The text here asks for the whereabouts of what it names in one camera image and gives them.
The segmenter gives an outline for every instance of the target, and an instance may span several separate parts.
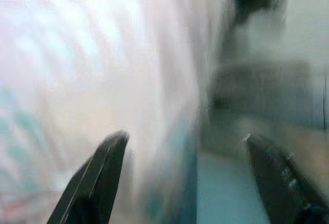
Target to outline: teal surface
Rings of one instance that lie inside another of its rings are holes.
[[[198,157],[198,224],[269,224],[249,165]]]

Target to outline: blurry white cloth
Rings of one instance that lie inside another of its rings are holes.
[[[146,172],[180,163],[167,140],[206,103],[229,0],[0,1],[1,194],[62,191],[106,135],[125,129],[134,205],[156,181]]]

